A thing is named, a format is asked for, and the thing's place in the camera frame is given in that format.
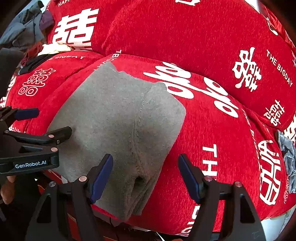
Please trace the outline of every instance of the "black clamp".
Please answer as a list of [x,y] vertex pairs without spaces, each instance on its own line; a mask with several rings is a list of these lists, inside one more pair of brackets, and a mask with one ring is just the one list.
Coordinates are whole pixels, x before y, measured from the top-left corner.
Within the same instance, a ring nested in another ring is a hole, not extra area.
[[219,241],[266,241],[256,209],[241,182],[219,183],[192,165],[186,154],[179,156],[179,170],[190,197],[200,204],[187,241],[209,241],[219,200],[225,200]]
[[43,136],[9,131],[15,121],[36,118],[39,110],[0,109],[0,175],[11,176],[59,166],[58,144],[69,139],[70,127],[64,127]]
[[65,202],[71,199],[82,241],[104,241],[98,232],[91,204],[101,198],[113,168],[113,157],[106,154],[87,176],[72,183],[50,182],[41,196],[27,230],[25,241],[69,241]]

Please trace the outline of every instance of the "red blanket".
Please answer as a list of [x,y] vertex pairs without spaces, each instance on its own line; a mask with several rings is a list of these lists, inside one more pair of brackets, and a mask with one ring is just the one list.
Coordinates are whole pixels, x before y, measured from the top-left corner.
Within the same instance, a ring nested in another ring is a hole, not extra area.
[[[62,84],[56,84],[58,76],[54,75],[55,72],[49,74],[46,85],[33,96],[19,94],[23,83],[33,72],[16,78],[6,105],[38,107],[41,114],[25,124],[16,122],[14,129],[44,134],[73,91],[105,62],[112,62],[118,71],[125,71],[134,77],[164,82],[168,91],[186,108],[181,132],[164,162],[142,215],[132,216],[128,223],[168,234],[188,234],[198,206],[190,199],[177,168],[177,158],[181,153],[186,153],[204,174],[214,176],[219,182],[242,181],[261,219],[278,216],[295,204],[295,195],[288,195],[286,191],[287,175],[274,139],[276,129],[264,125],[256,113],[230,96],[218,83],[167,62],[120,53],[89,66],[78,60],[71,64],[80,71],[66,78]],[[48,60],[40,68],[54,69],[62,74],[64,68],[55,61],[61,61],[61,58]],[[222,208],[220,205],[214,231],[220,230]]]
[[296,60],[244,0],[64,0],[48,9],[49,41],[175,63],[215,80],[266,125],[283,130],[293,119]]

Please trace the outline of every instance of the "blue-gray fabric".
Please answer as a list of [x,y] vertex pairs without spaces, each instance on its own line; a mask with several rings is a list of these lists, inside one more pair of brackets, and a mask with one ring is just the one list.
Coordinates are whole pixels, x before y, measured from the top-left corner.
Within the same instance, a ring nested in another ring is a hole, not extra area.
[[128,220],[147,203],[185,115],[163,83],[134,78],[106,63],[75,90],[49,127],[73,129],[59,145],[56,171],[74,181],[111,154],[114,167],[96,205]]
[[279,148],[282,151],[286,172],[289,177],[289,193],[296,193],[296,149],[292,140],[288,139],[279,130],[276,132]]
[[40,1],[36,1],[29,9],[22,11],[11,21],[0,38],[0,46],[14,50],[26,50],[44,39],[39,27],[42,12],[38,2]]

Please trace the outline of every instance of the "blue gripper pad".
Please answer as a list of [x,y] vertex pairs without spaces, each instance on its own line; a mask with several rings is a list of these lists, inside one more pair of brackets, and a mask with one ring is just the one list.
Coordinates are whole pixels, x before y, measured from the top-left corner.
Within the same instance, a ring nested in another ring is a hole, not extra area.
[[18,110],[15,113],[15,119],[17,121],[22,121],[22,120],[36,118],[38,115],[39,115],[38,108]]
[[90,193],[90,201],[95,203],[103,194],[107,181],[113,168],[113,157],[106,154],[97,168],[98,175],[92,185],[92,193]]
[[187,162],[190,162],[186,155],[181,154],[178,159],[178,167],[191,199],[196,203],[200,203],[201,196],[199,191],[201,190],[186,160]]

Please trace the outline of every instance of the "white chinese character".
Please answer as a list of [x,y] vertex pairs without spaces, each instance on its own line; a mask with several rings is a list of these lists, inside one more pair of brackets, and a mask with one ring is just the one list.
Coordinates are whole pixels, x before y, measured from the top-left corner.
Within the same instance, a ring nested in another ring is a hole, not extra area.
[[292,140],[295,144],[295,137],[296,137],[296,115],[294,115],[292,122],[288,126],[287,129],[284,130],[284,136]]
[[[279,157],[278,153],[272,152],[267,148],[267,143],[273,143],[272,140],[264,140],[258,144],[260,150],[261,160],[267,162],[270,165],[270,170],[266,170],[261,167],[261,184],[260,184],[260,198],[267,205],[275,205],[276,199],[279,195],[281,182],[276,179],[276,171],[281,171],[280,160],[273,158],[273,156]],[[266,183],[268,185],[266,193],[262,193],[262,185]]]
[[242,83],[245,81],[246,87],[249,87],[251,89],[251,92],[253,90],[257,89],[256,81],[254,81],[254,78],[256,77],[256,80],[261,80],[261,74],[260,74],[260,68],[256,66],[256,62],[252,61],[253,53],[254,53],[255,48],[251,47],[250,48],[250,58],[249,57],[249,52],[247,50],[241,50],[239,57],[241,59],[241,62],[235,62],[235,65],[232,69],[234,72],[234,75],[237,79],[240,79],[243,75],[243,78],[241,82],[235,85],[236,88],[241,88]]
[[295,60],[296,60],[296,57],[295,57],[295,54],[293,53],[293,51],[292,51],[292,55],[293,55],[293,63],[294,63],[294,67],[296,67],[296,62],[295,62]]
[[[163,62],[163,64],[166,65],[166,67],[155,66],[157,70],[160,70],[160,71],[155,71],[157,74],[152,74],[147,72],[143,72],[143,74],[155,79],[164,80],[159,82],[164,83],[167,87],[167,91],[172,95],[177,95],[186,99],[193,99],[194,95],[191,92],[191,90],[195,90],[198,92],[202,92],[208,96],[211,96],[215,99],[214,105],[220,111],[234,118],[238,118],[238,114],[235,111],[235,109],[239,109],[239,108],[231,102],[231,100],[227,97],[228,93],[218,83],[204,77],[204,82],[208,86],[208,88],[206,88],[207,90],[199,89],[190,84],[190,81],[188,80],[191,77],[190,72],[185,71],[174,64],[169,64],[166,62]],[[171,90],[169,87],[174,87],[181,91],[174,91],[174,90]]]
[[184,3],[187,5],[195,6],[196,3],[200,3],[200,0],[192,0],[191,2],[183,1],[183,0],[176,0],[176,2]]
[[288,199],[288,197],[289,197],[289,185],[290,184],[290,182],[289,182],[289,177],[287,177],[287,181],[286,181],[286,190],[285,190],[285,192],[284,192],[284,204],[286,204],[286,202],[287,202],[287,199]]
[[11,125],[8,129],[14,132],[21,132],[17,127],[14,127],[13,125]]
[[32,76],[28,78],[26,82],[22,84],[22,87],[19,89],[18,94],[26,96],[34,96],[38,92],[38,88],[44,87],[48,77],[51,73],[56,72],[56,70],[50,69],[39,69],[34,72]]
[[68,15],[62,17],[62,20],[57,24],[58,27],[55,29],[56,34],[53,36],[52,42],[92,50],[90,40],[94,31],[94,26],[87,25],[96,23],[96,17],[88,17],[98,13],[99,9],[91,10],[91,8],[88,8],[74,16],[69,17]]
[[273,104],[270,107],[270,110],[265,108],[267,112],[264,114],[266,118],[270,120],[270,123],[272,123],[274,126],[277,126],[277,124],[280,124],[279,118],[281,115],[285,112],[284,107],[282,107],[279,103],[279,101],[275,100],[276,104]]

